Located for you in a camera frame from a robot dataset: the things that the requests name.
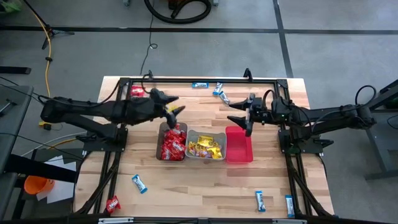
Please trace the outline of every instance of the tray of yellow candy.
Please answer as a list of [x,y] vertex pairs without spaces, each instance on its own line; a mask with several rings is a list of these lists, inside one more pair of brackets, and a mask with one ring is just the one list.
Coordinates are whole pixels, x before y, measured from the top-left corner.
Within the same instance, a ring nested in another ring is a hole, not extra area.
[[187,149],[185,155],[189,158],[210,159],[221,161],[226,155],[225,133],[201,133],[189,130],[187,133]]

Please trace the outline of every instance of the yellow cable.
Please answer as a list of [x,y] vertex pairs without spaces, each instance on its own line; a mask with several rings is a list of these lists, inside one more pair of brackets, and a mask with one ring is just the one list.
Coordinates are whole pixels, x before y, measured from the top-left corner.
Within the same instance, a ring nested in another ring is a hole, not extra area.
[[[43,31],[45,33],[45,36],[47,37],[47,41],[49,42],[49,58],[51,58],[51,40],[49,37],[49,34],[47,33],[47,30],[45,29],[42,21],[36,16],[36,14],[32,11],[33,15],[36,17],[37,21],[40,23],[40,25],[43,28]],[[47,66],[45,68],[45,85],[47,87],[47,94],[50,96],[50,87],[49,87],[49,81],[48,81],[48,75],[49,75],[49,68],[50,68],[50,61],[47,61]]]
[[59,145],[61,145],[61,144],[65,144],[65,143],[68,143],[68,142],[72,142],[72,141],[74,141],[74,140],[76,140],[76,138],[74,138],[74,139],[67,139],[67,140],[64,140],[64,141],[62,141],[62,142],[58,142],[58,143],[56,143],[55,145],[48,147],[47,149],[53,149],[53,148],[56,147],[56,146],[59,146]]

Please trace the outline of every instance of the red candy wrapper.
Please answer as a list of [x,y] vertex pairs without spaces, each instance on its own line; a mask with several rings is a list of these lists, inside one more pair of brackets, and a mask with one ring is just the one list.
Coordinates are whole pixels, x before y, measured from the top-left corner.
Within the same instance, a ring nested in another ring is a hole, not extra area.
[[109,212],[109,214],[112,214],[115,210],[115,208],[120,209],[120,203],[119,200],[117,198],[117,196],[113,196],[112,199],[108,199],[106,201],[106,210]]
[[130,92],[131,96],[144,97],[144,94],[145,94],[145,92],[142,89],[142,87],[139,87],[139,86],[132,86],[131,87],[131,92]]
[[187,134],[180,130],[178,124],[164,133],[162,145],[162,160],[182,161],[185,157],[185,140]]

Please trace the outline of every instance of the black hose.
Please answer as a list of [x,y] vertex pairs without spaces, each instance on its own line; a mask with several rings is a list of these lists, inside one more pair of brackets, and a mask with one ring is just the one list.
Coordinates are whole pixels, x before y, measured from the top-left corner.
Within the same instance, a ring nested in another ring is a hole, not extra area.
[[[188,3],[194,2],[194,1],[198,1],[198,2],[202,2],[203,4],[206,5],[206,10],[200,14],[199,16],[195,16],[192,18],[188,18],[188,19],[176,19],[176,16],[180,13],[181,9]],[[144,0],[145,5],[147,6],[148,10],[150,11],[150,13],[152,13],[152,15],[154,15],[156,18],[160,19],[163,22],[169,23],[169,24],[190,24],[193,22],[198,22],[202,19],[204,19],[211,11],[211,2],[209,0],[183,0],[182,2],[180,2],[177,7],[174,9],[171,18],[165,17],[160,15],[150,4],[149,0]]]

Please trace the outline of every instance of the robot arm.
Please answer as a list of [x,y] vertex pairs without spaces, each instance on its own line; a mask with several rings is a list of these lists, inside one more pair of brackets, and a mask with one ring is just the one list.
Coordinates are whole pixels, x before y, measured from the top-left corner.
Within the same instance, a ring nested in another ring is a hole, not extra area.
[[269,110],[264,102],[265,99],[256,98],[251,93],[246,100],[230,105],[232,108],[247,111],[247,116],[228,116],[228,119],[245,129],[246,136],[251,135],[253,123],[284,124],[290,127],[293,140],[309,139],[314,135],[343,128],[367,129],[376,124],[366,105],[309,110],[278,97],[272,101]]
[[[114,124],[136,125],[152,121],[155,118],[166,117],[167,124],[170,128],[174,128],[177,123],[176,115],[185,107],[179,107],[168,113],[166,104],[177,99],[177,96],[167,96],[164,92],[155,88],[151,89],[148,98],[132,98],[105,103],[55,97],[44,103],[40,116],[43,121],[72,124],[95,133],[100,138],[112,141],[118,138],[118,127]],[[100,124],[82,115],[100,116],[113,124]]]

